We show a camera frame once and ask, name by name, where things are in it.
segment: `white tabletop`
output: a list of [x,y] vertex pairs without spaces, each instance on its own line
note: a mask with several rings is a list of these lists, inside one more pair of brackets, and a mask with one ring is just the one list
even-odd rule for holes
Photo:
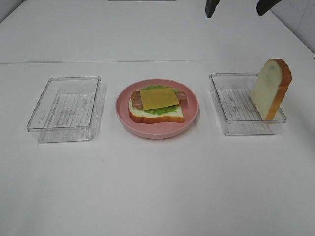
[[[4,236],[312,236],[314,60],[288,60],[287,123],[272,136],[225,136],[210,73],[259,72],[265,60],[0,65],[0,232]],[[38,144],[26,124],[50,77],[107,83],[100,135]],[[166,140],[135,136],[114,109],[147,78],[189,86],[200,114]]]
[[29,0],[0,24],[0,63],[313,58],[256,0]]

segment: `bread slice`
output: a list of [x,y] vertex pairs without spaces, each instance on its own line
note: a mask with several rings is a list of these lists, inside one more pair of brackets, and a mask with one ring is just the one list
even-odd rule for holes
[[250,94],[263,120],[274,118],[291,79],[291,71],[284,60],[270,59],[265,63]]
[[142,109],[137,109],[132,106],[132,101],[129,101],[129,114],[131,119],[136,123],[161,123],[161,122],[184,122],[184,115],[181,105],[178,105],[178,108],[175,111],[168,112],[162,115],[159,114],[150,114],[145,112]]

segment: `clear plastic container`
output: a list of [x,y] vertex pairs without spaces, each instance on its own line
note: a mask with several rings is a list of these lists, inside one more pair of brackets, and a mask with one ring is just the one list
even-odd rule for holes
[[100,77],[51,78],[27,131],[39,143],[90,140],[99,132],[105,94]]
[[279,108],[273,120],[262,120],[250,99],[257,73],[211,74],[211,96],[226,135],[276,134],[286,117]]

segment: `cheese slice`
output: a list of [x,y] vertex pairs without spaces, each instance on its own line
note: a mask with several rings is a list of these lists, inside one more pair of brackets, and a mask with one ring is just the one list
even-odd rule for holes
[[140,96],[144,110],[179,104],[173,88],[140,90]]

